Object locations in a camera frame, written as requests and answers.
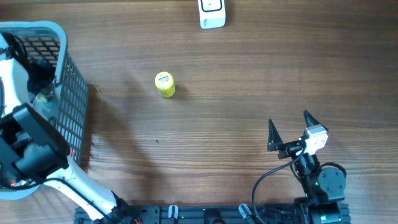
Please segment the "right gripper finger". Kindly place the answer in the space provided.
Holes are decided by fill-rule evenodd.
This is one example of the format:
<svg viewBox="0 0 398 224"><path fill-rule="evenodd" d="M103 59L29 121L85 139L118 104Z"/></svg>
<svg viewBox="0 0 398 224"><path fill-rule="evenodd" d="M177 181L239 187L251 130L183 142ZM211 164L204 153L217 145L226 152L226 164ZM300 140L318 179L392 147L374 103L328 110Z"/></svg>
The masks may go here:
<svg viewBox="0 0 398 224"><path fill-rule="evenodd" d="M268 125L269 125L269 137L268 137L267 150L278 151L282 148L284 143L271 119L268 121Z"/></svg>
<svg viewBox="0 0 398 224"><path fill-rule="evenodd" d="M320 125L320 126L324 127L326 131L328 130L328 128L326 126L322 125L318 120L316 120L307 110L305 110L303 112L303 116L304 116L304 120L305 120L305 123L308 128L312 127L312 126Z"/></svg>

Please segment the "yellow lid jar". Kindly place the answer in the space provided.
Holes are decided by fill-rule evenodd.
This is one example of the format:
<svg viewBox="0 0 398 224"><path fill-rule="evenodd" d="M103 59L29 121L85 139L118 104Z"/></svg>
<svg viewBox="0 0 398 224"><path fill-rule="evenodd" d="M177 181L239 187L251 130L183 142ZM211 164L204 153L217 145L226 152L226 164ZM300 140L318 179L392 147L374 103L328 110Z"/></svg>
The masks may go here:
<svg viewBox="0 0 398 224"><path fill-rule="evenodd" d="M164 98L170 98L175 93L174 78L169 72L160 72L155 76L155 86Z"/></svg>

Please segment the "silver top tin can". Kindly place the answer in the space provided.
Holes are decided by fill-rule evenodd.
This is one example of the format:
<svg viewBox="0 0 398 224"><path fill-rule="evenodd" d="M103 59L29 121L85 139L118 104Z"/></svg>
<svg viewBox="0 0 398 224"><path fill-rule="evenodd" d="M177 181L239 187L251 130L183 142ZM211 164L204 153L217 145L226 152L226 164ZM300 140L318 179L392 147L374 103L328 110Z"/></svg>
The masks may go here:
<svg viewBox="0 0 398 224"><path fill-rule="evenodd" d="M34 100L38 103L47 104L53 100L54 96L55 90L43 89L36 95Z"/></svg>

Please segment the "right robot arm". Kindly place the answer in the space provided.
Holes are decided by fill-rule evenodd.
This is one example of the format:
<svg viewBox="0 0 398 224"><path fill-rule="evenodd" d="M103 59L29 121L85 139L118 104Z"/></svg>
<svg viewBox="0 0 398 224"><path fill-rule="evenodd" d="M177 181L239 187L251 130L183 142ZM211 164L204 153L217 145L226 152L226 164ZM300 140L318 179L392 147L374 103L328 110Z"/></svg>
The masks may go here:
<svg viewBox="0 0 398 224"><path fill-rule="evenodd" d="M317 151L325 147L328 129L307 110L306 128L296 141L283 142L273 121L268 121L268 151L277 151L279 159L291 161L289 167L303 188L304 196L292 203L266 204L257 218L264 223L350 223L345 199L346 170L334 162L320 163Z"/></svg>

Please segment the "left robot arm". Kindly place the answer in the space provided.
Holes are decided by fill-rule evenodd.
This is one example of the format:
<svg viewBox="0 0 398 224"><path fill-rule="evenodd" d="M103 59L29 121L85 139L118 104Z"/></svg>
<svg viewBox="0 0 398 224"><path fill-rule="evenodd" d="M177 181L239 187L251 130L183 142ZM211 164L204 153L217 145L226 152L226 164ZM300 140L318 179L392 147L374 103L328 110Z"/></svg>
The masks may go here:
<svg viewBox="0 0 398 224"><path fill-rule="evenodd" d="M29 58L24 39L1 33L2 96L1 181L11 190L28 190L42 184L53 187L77 203L95 223L131 223L128 204L112 191L98 185L77 165L70 149L82 133L83 92L62 88L71 100L59 99L56 118L42 116L30 104L42 91L54 94L56 79L77 70L69 63L53 65L50 60Z"/></svg>

